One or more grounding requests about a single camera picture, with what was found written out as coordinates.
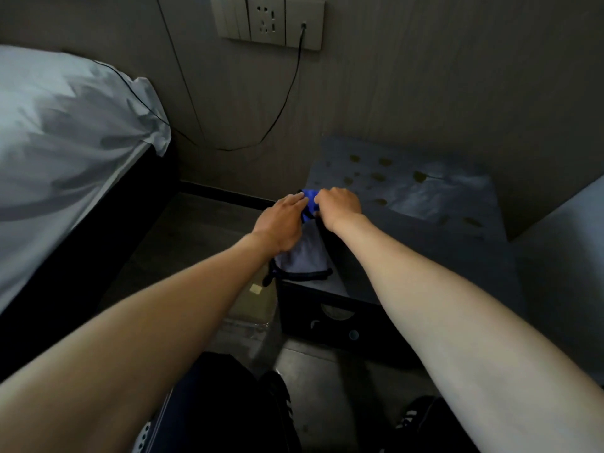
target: person's left hand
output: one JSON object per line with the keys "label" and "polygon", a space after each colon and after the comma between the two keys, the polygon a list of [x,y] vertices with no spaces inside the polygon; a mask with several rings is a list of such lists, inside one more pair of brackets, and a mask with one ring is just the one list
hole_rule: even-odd
{"label": "person's left hand", "polygon": [[289,251],[302,236],[300,215],[307,203],[308,198],[302,192],[277,200],[262,212],[252,233],[268,237],[274,244],[275,255]]}

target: wrinkled sheet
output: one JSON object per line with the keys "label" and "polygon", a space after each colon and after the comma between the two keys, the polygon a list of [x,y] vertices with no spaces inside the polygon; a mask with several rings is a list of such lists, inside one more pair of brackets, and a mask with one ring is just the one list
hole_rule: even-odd
{"label": "wrinkled sheet", "polygon": [[[167,121],[151,83],[120,74]],[[140,155],[150,145],[163,155],[170,137],[110,68],[0,46],[0,312]]]}

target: black shoe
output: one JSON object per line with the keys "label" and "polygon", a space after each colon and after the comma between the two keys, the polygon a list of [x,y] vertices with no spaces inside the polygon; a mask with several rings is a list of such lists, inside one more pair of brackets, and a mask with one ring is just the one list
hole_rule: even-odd
{"label": "black shoe", "polygon": [[409,404],[389,441],[386,442],[387,446],[382,448],[380,453],[413,451],[416,447],[419,427],[435,400],[434,396],[421,396]]}
{"label": "black shoe", "polygon": [[285,441],[287,442],[287,451],[290,453],[299,453],[302,451],[298,434],[294,428],[294,418],[292,412],[292,400],[289,396],[288,387],[278,372],[269,370],[264,373],[260,380],[260,386],[265,388],[272,396],[283,426]]}

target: person's right arm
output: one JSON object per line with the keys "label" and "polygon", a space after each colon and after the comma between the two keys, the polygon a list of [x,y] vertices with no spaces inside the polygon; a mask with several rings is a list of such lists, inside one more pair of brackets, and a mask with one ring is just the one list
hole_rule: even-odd
{"label": "person's right arm", "polygon": [[604,391],[561,350],[372,225],[352,192],[321,190],[315,202],[480,451],[604,451]]}

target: wall switch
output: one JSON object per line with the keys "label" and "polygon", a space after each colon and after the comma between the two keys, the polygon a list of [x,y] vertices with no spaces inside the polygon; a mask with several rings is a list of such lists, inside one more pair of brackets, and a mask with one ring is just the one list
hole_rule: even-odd
{"label": "wall switch", "polygon": [[218,36],[249,41],[248,9],[245,0],[210,0]]}
{"label": "wall switch", "polygon": [[285,46],[285,0],[248,0],[252,41]]}
{"label": "wall switch", "polygon": [[297,48],[300,41],[302,24],[306,23],[306,31],[302,41],[304,49],[321,50],[323,38],[323,17],[325,2],[317,0],[285,0],[287,12],[286,44]]}

